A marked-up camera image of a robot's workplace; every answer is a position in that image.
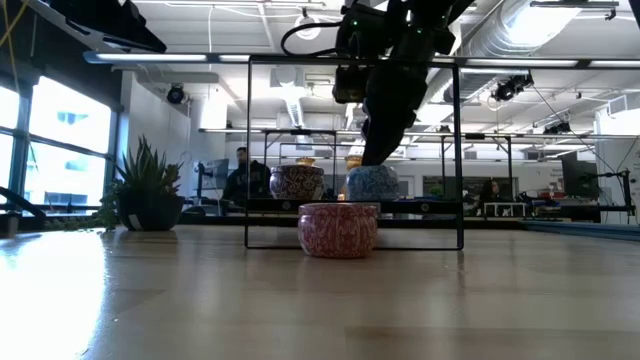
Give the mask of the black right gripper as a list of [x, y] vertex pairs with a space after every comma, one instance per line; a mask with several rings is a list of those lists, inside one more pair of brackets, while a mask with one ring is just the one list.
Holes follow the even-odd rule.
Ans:
[[425, 68], [414, 66], [386, 64], [372, 69], [364, 100], [368, 119], [361, 129], [363, 166], [381, 165], [400, 145], [426, 94], [426, 75]]

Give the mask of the blue patterned candle tin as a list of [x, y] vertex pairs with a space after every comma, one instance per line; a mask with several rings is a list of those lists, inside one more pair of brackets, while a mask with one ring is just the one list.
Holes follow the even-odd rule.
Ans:
[[348, 201], [394, 201], [399, 197], [399, 177], [391, 167], [359, 166], [347, 174]]

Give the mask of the purple patterned candle tin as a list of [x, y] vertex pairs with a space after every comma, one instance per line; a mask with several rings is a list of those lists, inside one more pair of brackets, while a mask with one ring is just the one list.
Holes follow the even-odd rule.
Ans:
[[320, 200], [324, 194], [324, 170], [308, 165], [278, 165], [271, 168], [270, 191], [284, 200]]

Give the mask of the red patterned candle tin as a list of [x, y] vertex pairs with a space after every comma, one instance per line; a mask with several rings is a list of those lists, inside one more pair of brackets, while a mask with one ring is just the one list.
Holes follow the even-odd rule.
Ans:
[[298, 240], [312, 257], [369, 256], [377, 240], [376, 206], [366, 203], [309, 203], [298, 210]]

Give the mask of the person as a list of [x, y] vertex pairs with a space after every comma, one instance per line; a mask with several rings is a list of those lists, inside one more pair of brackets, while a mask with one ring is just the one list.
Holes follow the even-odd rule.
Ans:
[[246, 147], [239, 147], [236, 157], [238, 167], [228, 176], [222, 199], [242, 206], [247, 198], [270, 198], [270, 168], [250, 161]]
[[479, 202], [501, 202], [508, 200], [508, 197], [505, 197], [501, 194], [499, 184], [494, 179], [486, 180], [482, 186]]

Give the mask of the long ceiling light strip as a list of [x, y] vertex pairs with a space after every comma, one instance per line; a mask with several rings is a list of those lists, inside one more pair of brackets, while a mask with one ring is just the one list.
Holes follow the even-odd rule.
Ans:
[[559, 68], [640, 68], [640, 60], [551, 60], [551, 59], [470, 59], [466, 66], [479, 67], [559, 67]]
[[91, 64], [217, 64], [247, 63], [249, 54], [221, 53], [103, 53], [84, 52]]

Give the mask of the black computer monitor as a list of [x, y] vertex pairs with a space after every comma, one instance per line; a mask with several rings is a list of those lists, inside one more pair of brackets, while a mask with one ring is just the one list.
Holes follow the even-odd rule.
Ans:
[[569, 197], [596, 199], [599, 196], [595, 163], [581, 161], [575, 152], [561, 157], [564, 191]]

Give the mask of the potted green succulent plant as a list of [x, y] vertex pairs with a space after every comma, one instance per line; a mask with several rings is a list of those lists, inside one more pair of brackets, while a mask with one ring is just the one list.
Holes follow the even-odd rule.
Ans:
[[169, 163], [144, 135], [136, 150], [123, 155], [112, 181], [92, 216], [97, 227], [113, 231], [122, 225], [130, 231], [168, 231], [178, 222], [185, 198], [178, 194], [180, 163]]

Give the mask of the wooden shelf with black frame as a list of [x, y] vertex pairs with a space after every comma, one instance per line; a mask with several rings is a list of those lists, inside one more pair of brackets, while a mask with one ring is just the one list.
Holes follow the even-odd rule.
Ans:
[[[311, 56], [284, 56], [284, 55], [250, 55], [247, 60], [248, 63], [248, 100], [247, 106], [251, 107], [252, 100], [252, 70], [253, 65], [335, 65], [338, 68], [341, 67], [363, 67], [371, 68], [371, 72], [374, 70], [380, 70], [382, 67], [393, 68], [405, 68], [411, 67], [418, 70], [426, 70], [429, 68], [444, 68], [451, 71], [453, 76], [454, 85], [454, 101], [453, 101], [453, 115], [454, 115], [454, 132], [450, 134], [445, 133], [418, 133], [418, 135], [434, 135], [436, 137], [444, 138], [452, 137], [454, 146], [454, 168], [455, 168], [455, 200], [358, 200], [359, 203], [379, 204], [380, 211], [384, 213], [403, 213], [403, 214], [435, 214], [446, 215], [450, 219], [445, 219], [452, 224], [455, 224], [456, 229], [456, 246], [450, 248], [408, 248], [408, 247], [381, 247], [380, 250], [389, 251], [462, 251], [464, 249], [464, 204], [463, 204], [463, 173], [462, 173], [462, 140], [463, 136], [461, 132], [461, 115], [460, 115], [460, 96], [459, 96], [459, 66], [455, 61], [451, 62], [426, 62], [426, 61], [408, 61], [398, 59], [377, 59], [377, 60], [365, 60], [365, 59], [349, 59], [344, 57], [311, 57]], [[338, 131], [338, 130], [323, 130], [323, 129], [262, 129], [260, 133], [264, 134], [264, 156], [263, 160], [266, 160], [267, 153], [267, 140], [271, 133], [277, 134], [289, 134], [289, 135], [329, 135], [332, 136], [334, 141], [329, 143], [330, 147], [334, 150], [333, 165], [334, 171], [337, 169], [337, 155], [335, 151], [338, 147], [337, 140], [338, 135], [355, 134], [357, 132]], [[319, 203], [319, 200], [278, 200], [278, 199], [252, 199], [249, 197], [250, 193], [247, 193], [245, 200], [245, 222], [244, 222], [244, 247], [246, 249], [255, 250], [294, 250], [298, 249], [298, 245], [287, 246], [253, 246], [250, 242], [249, 226], [252, 225], [252, 220], [249, 217], [249, 211], [258, 210], [292, 210], [294, 207], [298, 209], [300, 206], [306, 203]]]

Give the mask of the black metal table frame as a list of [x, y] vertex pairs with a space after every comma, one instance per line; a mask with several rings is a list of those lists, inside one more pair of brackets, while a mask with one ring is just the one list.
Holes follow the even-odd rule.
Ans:
[[[0, 199], [5, 202], [0, 204], [0, 233], [9, 230], [21, 231], [75, 231], [80, 229], [98, 228], [92, 216], [99, 207], [91, 206], [91, 215], [81, 215], [81, 206], [69, 207], [56, 206], [55, 214], [45, 212], [43, 205], [35, 205], [19, 194], [0, 187]], [[445, 219], [446, 215], [435, 214], [403, 214], [382, 213], [379, 204], [371, 204], [378, 209], [377, 221], [382, 228], [397, 229], [455, 229]], [[299, 214], [295, 207], [292, 210], [258, 210], [249, 211], [252, 220], [250, 226], [263, 227], [294, 227], [298, 223]], [[195, 212], [185, 212], [182, 208], [177, 225], [204, 225], [204, 226], [244, 226], [245, 210], [234, 210], [230, 216], [207, 216]], [[473, 218], [464, 217], [464, 230], [524, 230], [524, 222], [518, 218]]]

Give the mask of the silver ventilation duct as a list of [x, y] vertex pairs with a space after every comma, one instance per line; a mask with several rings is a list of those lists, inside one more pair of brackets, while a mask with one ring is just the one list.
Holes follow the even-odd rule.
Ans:
[[[460, 54], [466, 57], [528, 57], [555, 38], [581, 12], [579, 8], [531, 7], [532, 1], [542, 0], [504, 0], [461, 47]], [[428, 81], [425, 100], [451, 102], [451, 74], [447, 69], [438, 71]], [[495, 77], [489, 73], [461, 73], [461, 99], [478, 94]]]

